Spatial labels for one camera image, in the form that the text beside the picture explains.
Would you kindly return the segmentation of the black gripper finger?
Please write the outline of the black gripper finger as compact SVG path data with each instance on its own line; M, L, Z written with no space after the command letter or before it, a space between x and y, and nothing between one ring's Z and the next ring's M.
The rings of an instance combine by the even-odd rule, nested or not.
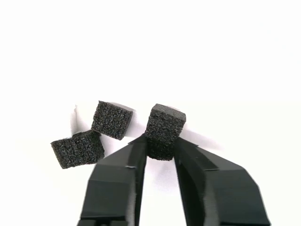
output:
M87 183L78 225L139 225L146 160L144 135L99 160Z
M261 192L240 165L183 139L174 160L188 226L269 226Z

